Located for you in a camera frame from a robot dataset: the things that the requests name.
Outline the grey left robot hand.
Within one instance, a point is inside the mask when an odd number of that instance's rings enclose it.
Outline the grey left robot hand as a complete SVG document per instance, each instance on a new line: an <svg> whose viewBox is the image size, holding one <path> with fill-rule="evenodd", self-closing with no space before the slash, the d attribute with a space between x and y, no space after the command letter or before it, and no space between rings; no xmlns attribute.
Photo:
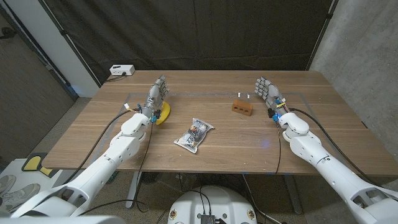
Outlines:
<svg viewBox="0 0 398 224"><path fill-rule="evenodd" d="M168 87L166 78L161 75L151 86L146 102L141 109L141 113L146 115L149 119L152 119L154 113L161 109L162 103L164 102L169 91L170 89Z"/></svg>

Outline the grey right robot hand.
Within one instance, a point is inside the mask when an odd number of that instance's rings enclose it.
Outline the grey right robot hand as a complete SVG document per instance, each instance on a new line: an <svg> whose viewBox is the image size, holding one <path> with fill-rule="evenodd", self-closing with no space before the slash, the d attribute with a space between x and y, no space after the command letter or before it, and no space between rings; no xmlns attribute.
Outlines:
<svg viewBox="0 0 398 224"><path fill-rule="evenodd" d="M266 103L269 117L278 120L282 115L289 112L285 104L285 98L279 89L264 77L258 78L254 92Z"/></svg>

